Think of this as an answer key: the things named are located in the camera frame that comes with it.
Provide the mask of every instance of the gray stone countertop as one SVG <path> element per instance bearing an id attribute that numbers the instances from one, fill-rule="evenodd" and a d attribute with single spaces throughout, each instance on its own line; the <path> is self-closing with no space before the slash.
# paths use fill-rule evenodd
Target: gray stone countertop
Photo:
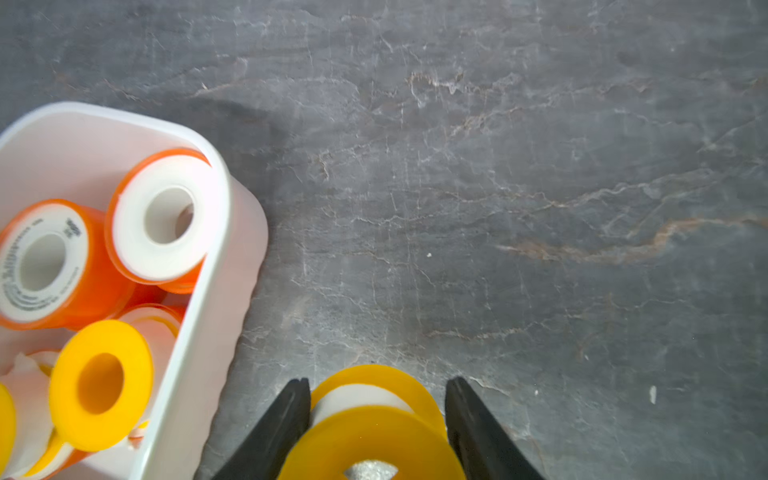
<path id="1" fill-rule="evenodd" d="M 0 124 L 188 125 L 270 247 L 198 478 L 288 379 L 462 375 L 546 477 L 768 474 L 762 0 L 9 1 Z"/>

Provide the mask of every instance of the ptfe tape roll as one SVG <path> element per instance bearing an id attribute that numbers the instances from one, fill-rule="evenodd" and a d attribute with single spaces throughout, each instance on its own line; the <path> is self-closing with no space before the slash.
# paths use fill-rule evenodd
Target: ptfe tape roll
<path id="1" fill-rule="evenodd" d="M 126 323 L 136 323 L 142 320 L 154 320 L 163 323 L 174 335 L 174 337 L 177 337 L 179 335 L 181 320 L 183 318 L 183 308 L 153 303 L 148 305 L 139 305 L 128 310 L 127 312 L 123 312 L 119 320 Z M 150 406 L 147 407 L 147 411 L 145 413 L 149 413 L 149 411 L 151 411 Z M 145 420 L 144 422 L 140 423 L 138 427 L 133 429 L 131 433 L 128 434 L 128 438 L 134 441 L 135 446 L 138 445 L 137 442 L 139 442 L 141 438 L 144 437 L 144 432 L 148 426 L 149 420 Z"/>
<path id="2" fill-rule="evenodd" d="M 42 350 L 27 355 L 36 361 L 38 368 L 47 376 L 51 375 L 53 367 L 58 359 L 58 352 L 52 350 Z M 53 430 L 51 438 L 48 440 L 48 447 L 45 453 L 24 475 L 19 475 L 18 480 L 43 480 L 63 468 L 79 462 L 85 457 L 84 452 L 79 452 L 69 445 L 56 429 Z"/>
<path id="3" fill-rule="evenodd" d="M 11 372 L 0 377 L 0 478 L 24 475 L 45 453 L 53 432 L 49 382 L 21 353 Z"/>
<path id="4" fill-rule="evenodd" d="M 51 374 L 51 416 L 64 440 L 98 452 L 146 421 L 174 340 L 153 319 L 103 320 L 72 337 Z"/>
<path id="5" fill-rule="evenodd" d="M 191 293 L 227 193 L 199 152 L 163 151 L 134 167 L 107 212 L 107 244 L 115 266 L 135 282 Z"/>
<path id="6" fill-rule="evenodd" d="M 0 233 L 0 325 L 79 329 L 123 310 L 135 283 L 104 245 L 104 214 L 66 200 L 22 211 Z"/>
<path id="7" fill-rule="evenodd" d="M 358 366 L 331 376 L 312 392 L 310 425 L 278 480 L 335 480 L 364 460 L 394 465 L 395 478 L 465 479 L 435 400 L 399 370 Z"/>

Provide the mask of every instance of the white plastic container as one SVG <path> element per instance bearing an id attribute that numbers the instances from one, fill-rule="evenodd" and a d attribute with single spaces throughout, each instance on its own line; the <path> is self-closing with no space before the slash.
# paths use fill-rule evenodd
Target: white plastic container
<path id="1" fill-rule="evenodd" d="M 251 192 L 230 176 L 214 146 L 177 124 L 63 102 L 25 115 L 0 136 L 0 228 L 23 208 L 48 198 L 106 210 L 118 182 L 135 164 L 174 147 L 205 155 L 213 167 L 211 180 L 226 186 L 227 198 L 152 421 L 138 450 L 116 445 L 57 478 L 192 478 L 266 253 L 266 218 Z M 0 372 L 16 353 L 57 349 L 70 336 L 65 330 L 0 327 Z"/>

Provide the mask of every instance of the orange tape spool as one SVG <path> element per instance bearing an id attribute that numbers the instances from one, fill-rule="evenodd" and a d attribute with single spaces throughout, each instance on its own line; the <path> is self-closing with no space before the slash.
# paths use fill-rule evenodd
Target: orange tape spool
<path id="1" fill-rule="evenodd" d="M 161 151 L 136 165 L 107 210 L 104 232 L 117 269 L 137 283 L 192 293 L 210 243 L 204 218 L 217 197 L 213 185 L 210 163 L 194 150 Z"/>
<path id="2" fill-rule="evenodd" d="M 117 269 L 104 213 L 56 199 L 19 213 L 0 233 L 0 326 L 80 329 L 137 302 L 160 301 Z"/>

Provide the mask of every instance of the white tape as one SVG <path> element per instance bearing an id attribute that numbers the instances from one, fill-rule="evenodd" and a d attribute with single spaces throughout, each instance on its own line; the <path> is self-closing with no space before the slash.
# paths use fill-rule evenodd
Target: white tape
<path id="1" fill-rule="evenodd" d="M 69 299 L 88 260 L 88 231 L 80 215 L 45 204 L 15 226 L 0 245 L 0 315 L 30 323 Z"/>
<path id="2" fill-rule="evenodd" d="M 142 414 L 141 419 L 136 424 L 136 426 L 139 426 L 146 422 L 152 413 L 157 391 L 163 382 L 163 375 L 165 375 L 165 369 L 168 367 L 170 355 L 174 351 L 176 337 L 174 337 L 174 334 L 170 332 L 167 326 L 157 320 L 139 319 L 131 322 L 131 326 L 138 330 L 141 336 L 144 337 L 144 340 L 147 341 L 152 355 L 152 394 L 150 395 L 147 408 L 144 409 L 144 414 Z"/>
<path id="3" fill-rule="evenodd" d="M 121 322 L 133 323 L 142 319 L 162 319 L 166 324 L 173 325 L 178 333 L 181 324 L 176 316 L 167 310 L 157 308 L 156 306 L 139 306 L 124 313 L 119 320 Z"/>
<path id="4" fill-rule="evenodd" d="M 211 167 L 186 155 L 147 165 L 128 183 L 114 210 L 112 237 L 120 260 L 151 281 L 173 280 L 205 256 L 226 192 Z"/>
<path id="5" fill-rule="evenodd" d="M 0 377 L 0 383 L 11 393 L 16 412 L 16 437 L 5 471 L 0 478 L 24 475 L 38 462 L 48 448 L 53 421 L 48 409 L 48 386 L 51 380 L 33 359 L 19 353 L 11 372 Z"/>
<path id="6" fill-rule="evenodd" d="M 58 360 L 58 352 L 53 350 L 41 350 L 40 352 L 30 353 L 27 356 L 36 361 L 38 365 L 48 367 L 49 371 L 56 366 L 56 360 Z"/>
<path id="7" fill-rule="evenodd" d="M 350 383 L 331 390 L 318 401 L 310 413 L 310 428 L 336 413 L 371 405 L 391 406 L 413 413 L 407 403 L 389 390 L 362 383 Z"/>

